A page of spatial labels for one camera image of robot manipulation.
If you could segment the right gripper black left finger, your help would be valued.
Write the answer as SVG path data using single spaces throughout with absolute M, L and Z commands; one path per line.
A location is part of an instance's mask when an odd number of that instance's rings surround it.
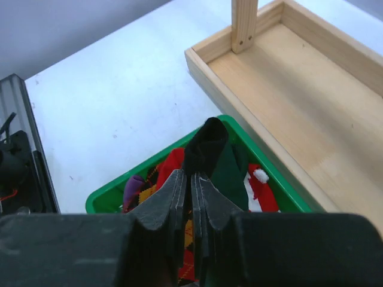
M 128 213 L 1 218 L 2 286 L 115 286 Z

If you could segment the green snowman sock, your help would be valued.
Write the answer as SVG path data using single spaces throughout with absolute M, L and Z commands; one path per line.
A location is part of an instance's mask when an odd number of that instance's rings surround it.
M 248 163 L 246 149 L 228 141 L 211 176 L 219 192 L 242 210 L 248 210 L 248 195 L 244 185 Z

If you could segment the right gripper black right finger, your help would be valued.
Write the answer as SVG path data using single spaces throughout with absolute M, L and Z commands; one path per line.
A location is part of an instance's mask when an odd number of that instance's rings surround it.
M 245 212 L 203 173 L 190 183 L 201 286 L 382 285 L 382 238 L 365 217 Z

